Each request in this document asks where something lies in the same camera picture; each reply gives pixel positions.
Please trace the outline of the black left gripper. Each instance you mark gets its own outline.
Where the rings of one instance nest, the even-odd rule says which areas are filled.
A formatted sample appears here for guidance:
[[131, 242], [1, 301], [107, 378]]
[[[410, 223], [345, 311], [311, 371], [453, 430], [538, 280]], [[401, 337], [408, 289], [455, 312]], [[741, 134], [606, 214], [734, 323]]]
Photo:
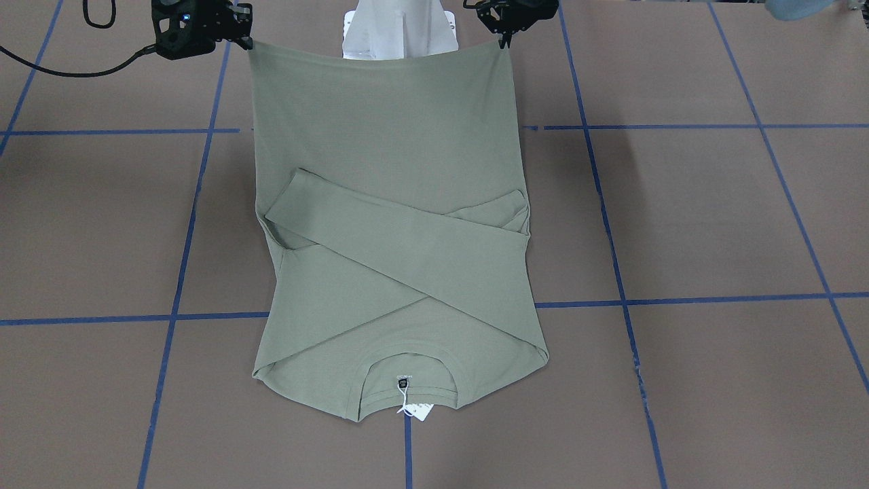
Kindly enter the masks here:
[[500, 49], [511, 46], [513, 31], [526, 31], [539, 20], [557, 13], [559, 1], [464, 1], [489, 31], [497, 31]]

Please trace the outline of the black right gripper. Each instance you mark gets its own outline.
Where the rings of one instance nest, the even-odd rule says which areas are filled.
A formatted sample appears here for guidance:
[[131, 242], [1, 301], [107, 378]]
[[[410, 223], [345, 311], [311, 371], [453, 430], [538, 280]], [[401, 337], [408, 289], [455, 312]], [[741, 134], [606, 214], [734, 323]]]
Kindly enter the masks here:
[[204, 1], [204, 34], [209, 40], [235, 41], [247, 52], [254, 49], [252, 23], [251, 3]]

